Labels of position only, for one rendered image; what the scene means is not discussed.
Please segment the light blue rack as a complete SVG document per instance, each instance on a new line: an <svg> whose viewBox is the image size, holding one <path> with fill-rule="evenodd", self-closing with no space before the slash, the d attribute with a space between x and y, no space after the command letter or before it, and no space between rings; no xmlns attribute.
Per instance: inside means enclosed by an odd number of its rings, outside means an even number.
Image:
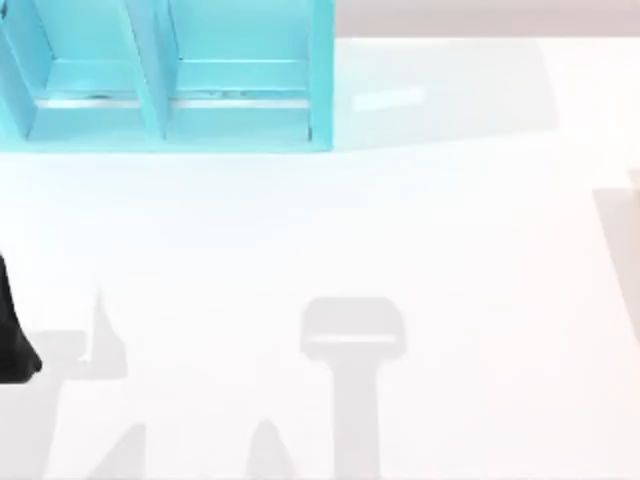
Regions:
<svg viewBox="0 0 640 480"><path fill-rule="evenodd" d="M0 152L334 144L336 0L0 0Z"/></svg>

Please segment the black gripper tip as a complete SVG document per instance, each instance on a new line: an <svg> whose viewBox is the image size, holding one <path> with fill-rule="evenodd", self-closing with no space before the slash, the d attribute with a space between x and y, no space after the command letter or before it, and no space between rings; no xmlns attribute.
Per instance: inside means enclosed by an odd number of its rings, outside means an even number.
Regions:
<svg viewBox="0 0 640 480"><path fill-rule="evenodd" d="M0 384L24 384L40 373L43 362L18 320L6 262L0 254Z"/></svg>

